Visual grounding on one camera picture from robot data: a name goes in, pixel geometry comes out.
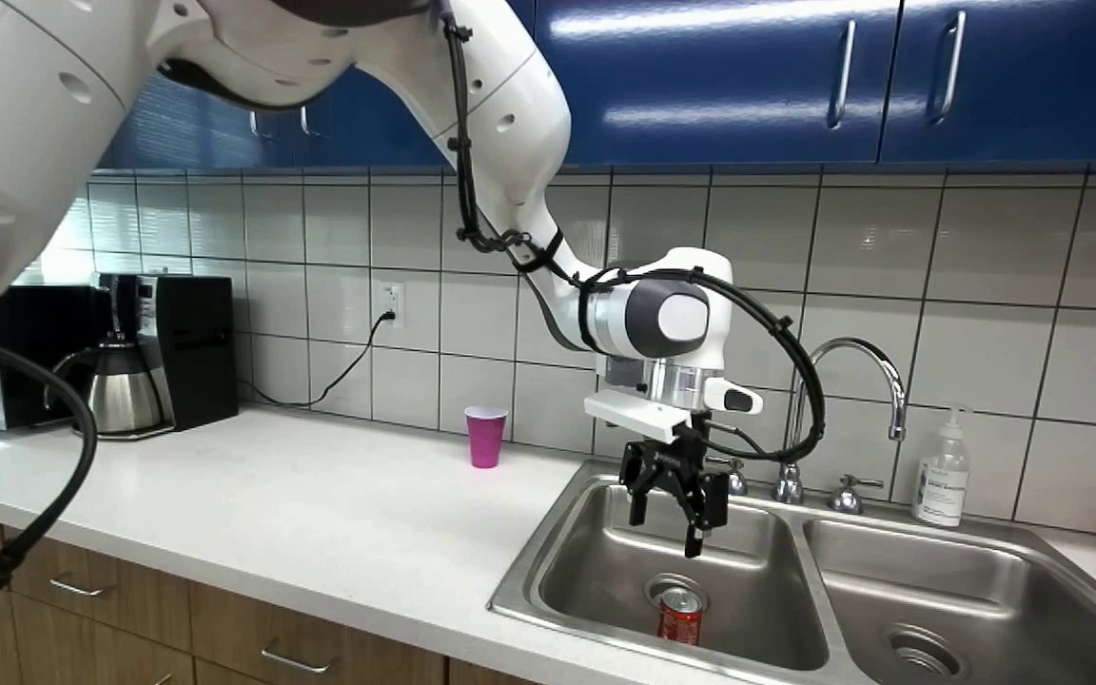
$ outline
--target white countertop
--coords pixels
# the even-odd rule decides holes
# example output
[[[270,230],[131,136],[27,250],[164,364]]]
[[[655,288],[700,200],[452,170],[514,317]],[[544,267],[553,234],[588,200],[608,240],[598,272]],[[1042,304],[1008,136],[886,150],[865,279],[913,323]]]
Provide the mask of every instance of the white countertop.
[[[0,438],[0,523],[67,479],[67,429]],[[725,683],[488,613],[577,460],[462,438],[243,411],[97,449],[55,541],[533,683]],[[1096,537],[1042,534],[1096,580]]]

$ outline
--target pink cup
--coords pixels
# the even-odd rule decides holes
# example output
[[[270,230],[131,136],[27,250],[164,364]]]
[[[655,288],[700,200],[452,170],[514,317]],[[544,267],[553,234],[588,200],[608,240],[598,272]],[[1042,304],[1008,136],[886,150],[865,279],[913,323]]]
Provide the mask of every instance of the pink cup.
[[[493,468],[502,456],[506,411],[466,406],[462,414],[466,414],[471,468]]]

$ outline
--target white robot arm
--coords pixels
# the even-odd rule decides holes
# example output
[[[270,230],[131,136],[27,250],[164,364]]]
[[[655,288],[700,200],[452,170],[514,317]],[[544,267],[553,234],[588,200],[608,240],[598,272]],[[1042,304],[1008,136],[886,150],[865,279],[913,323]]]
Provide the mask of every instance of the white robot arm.
[[[725,472],[709,460],[710,411],[761,411],[723,376],[731,304],[778,340],[811,389],[815,429],[777,456],[815,449],[816,376],[787,323],[731,287],[723,255],[674,248],[598,272],[568,248],[544,189],[570,115],[506,0],[0,0],[0,292],[50,244],[155,70],[258,108],[306,102],[347,70],[386,83],[459,163],[462,240],[506,250],[556,340],[598,354],[608,383],[587,411],[641,438],[618,475],[635,509],[650,487],[684,505],[690,557],[725,504]],[[493,234],[466,216],[471,200]]]

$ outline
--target sink basin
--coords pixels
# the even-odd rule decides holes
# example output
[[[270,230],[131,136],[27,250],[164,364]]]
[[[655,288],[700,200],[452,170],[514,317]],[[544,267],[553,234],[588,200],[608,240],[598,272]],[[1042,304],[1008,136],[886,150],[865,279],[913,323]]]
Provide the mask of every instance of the sink basin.
[[[816,670],[827,641],[807,593],[787,528],[753,505],[731,509],[731,524],[709,537],[700,559],[681,557],[684,523],[655,494],[641,524],[626,524],[626,494],[616,484],[587,487],[544,546],[533,600],[622,641],[657,642],[655,589],[697,585],[702,597],[702,652],[758,657],[787,670]]]
[[[587,466],[492,611],[743,683],[1096,683],[1096,584],[1036,534],[731,500],[700,559],[681,541],[664,494],[626,524],[616,475]],[[697,646],[657,636],[662,585],[709,600]]]
[[[1022,546],[856,523],[807,541],[873,683],[1096,683],[1096,593]]]

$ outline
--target coffee maker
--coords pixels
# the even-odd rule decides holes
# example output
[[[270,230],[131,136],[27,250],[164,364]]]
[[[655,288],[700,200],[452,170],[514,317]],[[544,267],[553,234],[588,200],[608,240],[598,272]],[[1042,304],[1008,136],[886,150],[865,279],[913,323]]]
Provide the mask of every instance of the coffee maker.
[[[238,414],[230,279],[139,279],[135,343],[169,429]]]
[[[55,373],[91,364],[87,406],[102,438],[153,438],[238,411],[230,283],[102,276],[109,331]]]

